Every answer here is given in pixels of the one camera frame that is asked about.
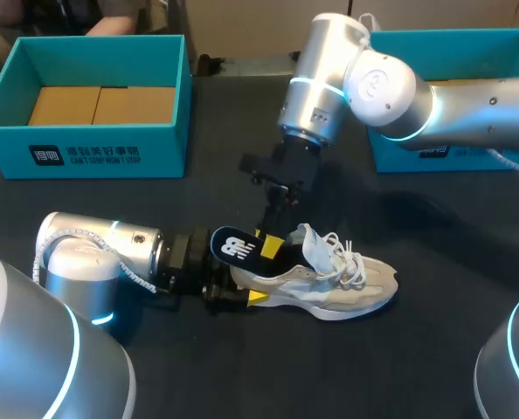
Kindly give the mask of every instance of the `shoe insole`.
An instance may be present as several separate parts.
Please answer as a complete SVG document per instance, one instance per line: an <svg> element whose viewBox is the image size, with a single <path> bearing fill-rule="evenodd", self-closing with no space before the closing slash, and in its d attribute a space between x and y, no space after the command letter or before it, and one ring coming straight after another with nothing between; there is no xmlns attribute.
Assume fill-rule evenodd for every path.
<svg viewBox="0 0 519 419"><path fill-rule="evenodd" d="M221 227L211 237L211 253L221 262L265 278L282 275L298 264L310 267L301 244L283 244L273 259L261 256L264 244L245 231Z"/></svg>

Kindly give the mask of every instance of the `teal box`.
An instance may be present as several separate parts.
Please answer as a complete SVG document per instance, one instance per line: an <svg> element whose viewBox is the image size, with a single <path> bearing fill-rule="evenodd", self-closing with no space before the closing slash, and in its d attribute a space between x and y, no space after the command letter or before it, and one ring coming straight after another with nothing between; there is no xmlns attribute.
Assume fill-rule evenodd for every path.
<svg viewBox="0 0 519 419"><path fill-rule="evenodd" d="M424 80L519 77L519 29L380 31L373 48L402 59ZM406 151L369 129L378 172L507 169L478 148ZM504 153L519 163L519 152Z"/></svg>
<svg viewBox="0 0 519 419"><path fill-rule="evenodd" d="M172 123L29 127L42 86L176 88ZM6 179L182 177L191 74L183 36L20 38L0 75Z"/></svg>

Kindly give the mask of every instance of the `person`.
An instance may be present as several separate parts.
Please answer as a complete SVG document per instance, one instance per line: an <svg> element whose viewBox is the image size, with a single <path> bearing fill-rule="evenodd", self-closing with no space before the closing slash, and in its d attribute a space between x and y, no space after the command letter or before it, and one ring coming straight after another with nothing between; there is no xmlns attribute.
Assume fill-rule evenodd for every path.
<svg viewBox="0 0 519 419"><path fill-rule="evenodd" d="M145 0L0 0L0 72L18 37L135 33Z"/></svg>

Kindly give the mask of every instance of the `cable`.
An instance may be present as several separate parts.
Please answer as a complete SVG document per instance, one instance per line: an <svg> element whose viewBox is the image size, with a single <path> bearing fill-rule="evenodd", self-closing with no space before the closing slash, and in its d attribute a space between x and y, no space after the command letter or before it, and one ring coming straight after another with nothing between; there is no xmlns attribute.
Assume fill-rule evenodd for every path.
<svg viewBox="0 0 519 419"><path fill-rule="evenodd" d="M487 151L490 155L492 155L500 163L519 172L519 164L516 163L515 161L511 161L509 158L504 157L501 153L499 153L497 150L495 150L493 148L489 148Z"/></svg>
<svg viewBox="0 0 519 419"><path fill-rule="evenodd" d="M97 236L96 234L92 233L88 230L83 229L64 229L59 230L53 233L51 236L49 236L40 246L38 249L36 256L34 257L34 263L32 264L32 280L39 284L40 283L40 259L44 256L45 250L58 240L59 238L66 237L66 236L85 236L87 237L91 242L98 245L102 250L109 251L110 253L115 254L116 257L118 257L118 260L120 261L120 268L121 270L130 278L133 280L136 284L142 286L143 288L146 288L147 290L156 293L157 289L154 285L150 284L143 278L137 276L132 270L130 270L126 264L123 263L123 261L120 259L120 256L118 255L118 252L115 251L113 248L111 248L103 238L100 236Z"/></svg>

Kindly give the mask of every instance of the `gray sneaker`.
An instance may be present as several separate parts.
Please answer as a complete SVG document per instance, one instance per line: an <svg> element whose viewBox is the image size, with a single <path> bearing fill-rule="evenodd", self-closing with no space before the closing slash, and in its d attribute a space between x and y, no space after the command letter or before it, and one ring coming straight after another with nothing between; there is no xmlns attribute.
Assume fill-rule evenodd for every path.
<svg viewBox="0 0 519 419"><path fill-rule="evenodd" d="M258 306L298 306L322 320L352 319L385 305L398 290L391 266L353 252L351 242L343 246L335 233L320 237L300 224L286 244L301 244L309 266L298 264L273 278L231 266L237 285L270 294Z"/></svg>

